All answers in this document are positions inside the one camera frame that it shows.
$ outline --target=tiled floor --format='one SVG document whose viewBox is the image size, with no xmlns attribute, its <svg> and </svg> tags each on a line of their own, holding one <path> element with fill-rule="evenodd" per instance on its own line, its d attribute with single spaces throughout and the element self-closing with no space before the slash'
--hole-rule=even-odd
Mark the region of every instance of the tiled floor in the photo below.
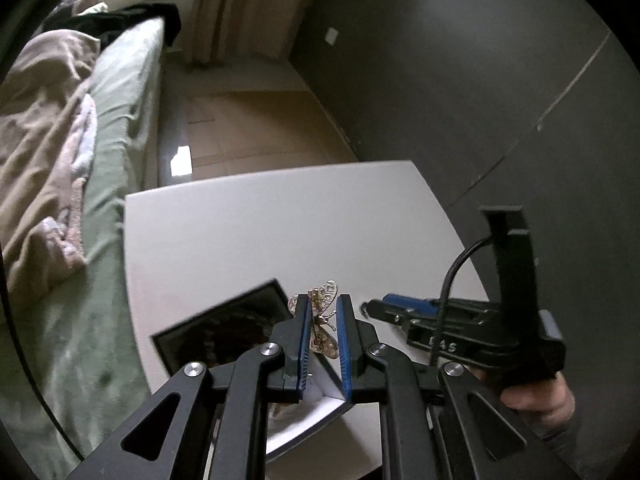
<svg viewBox="0 0 640 480">
<path fill-rule="evenodd" d="M 288 62 L 185 69 L 168 54 L 158 130 L 160 186 L 356 161 Z"/>
</svg>

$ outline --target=butterfly ornament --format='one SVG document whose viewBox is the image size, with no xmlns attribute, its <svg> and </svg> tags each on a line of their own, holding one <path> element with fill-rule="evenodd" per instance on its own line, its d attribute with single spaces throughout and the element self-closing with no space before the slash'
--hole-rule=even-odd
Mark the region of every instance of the butterfly ornament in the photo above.
<svg viewBox="0 0 640 480">
<path fill-rule="evenodd" d="M 338 342 L 334 336 L 327 332 L 324 326 L 326 325 L 335 332 L 335 326 L 329 322 L 329 320 L 335 316 L 335 309 L 330 314 L 326 314 L 326 312 L 338 295 L 338 286 L 333 280 L 329 280 L 316 288 L 312 288 L 307 292 L 307 295 L 311 302 L 311 312 L 313 315 L 309 349 L 313 352 L 324 354 L 329 359 L 336 359 L 340 355 Z M 288 307 L 292 314 L 296 309 L 297 300 L 297 296 L 289 299 Z"/>
</svg>

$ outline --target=blanket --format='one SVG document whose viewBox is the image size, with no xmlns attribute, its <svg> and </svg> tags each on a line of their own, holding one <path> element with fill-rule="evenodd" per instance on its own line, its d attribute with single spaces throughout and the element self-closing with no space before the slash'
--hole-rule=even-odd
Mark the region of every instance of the blanket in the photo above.
<svg viewBox="0 0 640 480">
<path fill-rule="evenodd" d="M 91 36 L 46 32 L 0 86 L 0 243 L 16 312 L 85 265 L 82 190 L 97 124 L 88 89 L 99 54 Z"/>
</svg>

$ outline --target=curtain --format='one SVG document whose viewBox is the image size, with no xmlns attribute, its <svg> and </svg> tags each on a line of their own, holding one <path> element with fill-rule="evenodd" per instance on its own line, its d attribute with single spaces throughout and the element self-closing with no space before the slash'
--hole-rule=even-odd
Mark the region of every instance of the curtain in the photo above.
<svg viewBox="0 0 640 480">
<path fill-rule="evenodd" d="M 183 46 L 187 63 L 227 56 L 289 55 L 310 0 L 193 0 Z"/>
</svg>

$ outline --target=tabletop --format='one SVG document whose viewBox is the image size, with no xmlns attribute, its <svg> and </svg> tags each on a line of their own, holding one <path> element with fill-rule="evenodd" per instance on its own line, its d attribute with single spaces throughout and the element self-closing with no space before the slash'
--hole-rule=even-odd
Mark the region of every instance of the tabletop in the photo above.
<svg viewBox="0 0 640 480">
<path fill-rule="evenodd" d="M 240 174 L 129 195 L 127 289 L 149 386 L 154 392 L 168 379 L 151 335 L 260 283 L 277 278 L 291 296 L 335 280 L 356 307 L 389 292 L 434 298 L 462 250 L 407 161 Z M 471 262 L 452 296 L 486 299 Z M 380 341 L 426 362 L 397 328 L 370 322 Z M 357 479 L 379 466 L 377 405 L 355 406 L 271 463 L 268 475 L 306 479 L 314 462 L 340 465 L 323 467 L 324 480 Z"/>
</svg>

